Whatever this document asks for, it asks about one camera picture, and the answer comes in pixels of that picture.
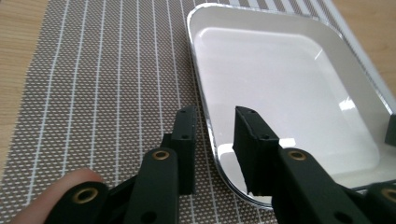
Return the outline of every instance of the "placemat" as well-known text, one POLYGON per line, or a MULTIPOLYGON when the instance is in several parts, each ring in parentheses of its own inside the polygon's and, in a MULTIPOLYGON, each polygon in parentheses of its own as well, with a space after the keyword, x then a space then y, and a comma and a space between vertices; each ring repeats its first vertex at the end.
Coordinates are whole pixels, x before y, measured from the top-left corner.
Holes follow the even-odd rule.
MULTIPOLYGON (((184 105, 199 106, 197 190, 181 197, 180 222, 276 223, 273 212, 227 189, 212 161, 186 27, 203 2, 49 1, 2 180, 0 223, 71 170, 89 167, 110 187, 136 175, 184 105)), ((319 17, 357 44, 330 0, 219 3, 319 17)), ((360 60, 369 62, 364 53, 360 60)))

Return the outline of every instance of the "wooden table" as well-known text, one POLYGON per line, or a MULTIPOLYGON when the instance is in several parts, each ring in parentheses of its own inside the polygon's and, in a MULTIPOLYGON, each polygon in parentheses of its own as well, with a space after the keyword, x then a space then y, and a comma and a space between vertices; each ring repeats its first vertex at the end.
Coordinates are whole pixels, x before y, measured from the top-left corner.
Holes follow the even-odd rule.
MULTIPOLYGON (((396 95, 396 1, 333 0, 396 95)), ((48 0, 0 2, 0 176, 48 0)))

